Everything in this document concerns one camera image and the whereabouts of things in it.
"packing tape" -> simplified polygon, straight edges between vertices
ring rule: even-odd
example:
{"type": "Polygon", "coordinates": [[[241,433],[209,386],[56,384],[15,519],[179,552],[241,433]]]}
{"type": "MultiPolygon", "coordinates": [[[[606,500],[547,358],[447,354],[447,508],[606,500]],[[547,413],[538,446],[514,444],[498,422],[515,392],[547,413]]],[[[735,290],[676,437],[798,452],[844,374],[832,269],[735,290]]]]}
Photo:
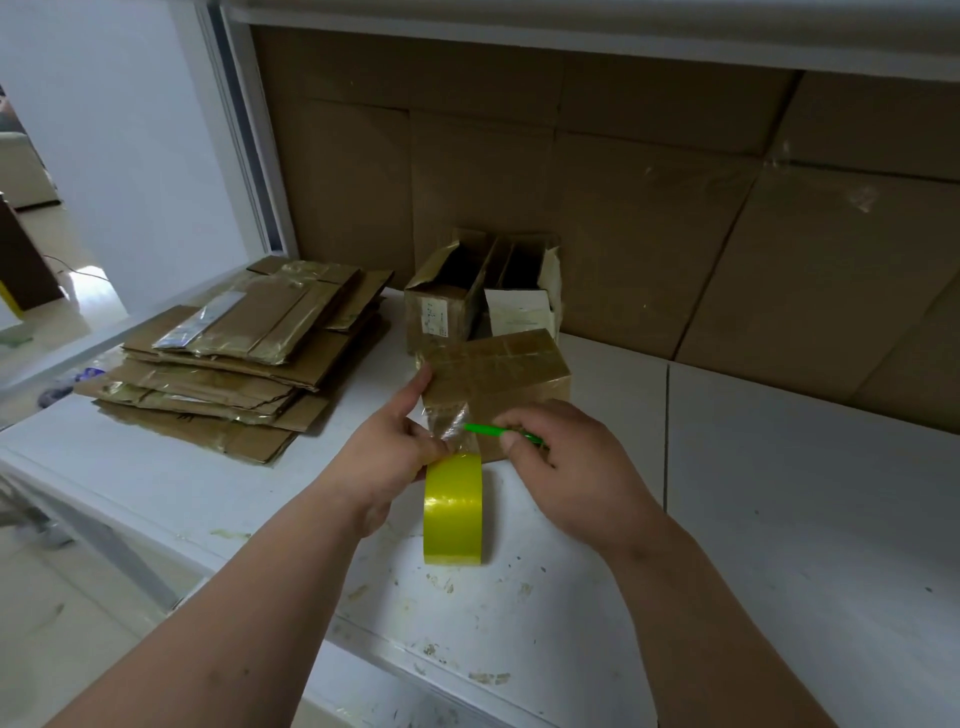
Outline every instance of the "packing tape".
{"type": "Polygon", "coordinates": [[[451,455],[426,469],[423,562],[478,565],[483,550],[480,455],[451,455]]]}

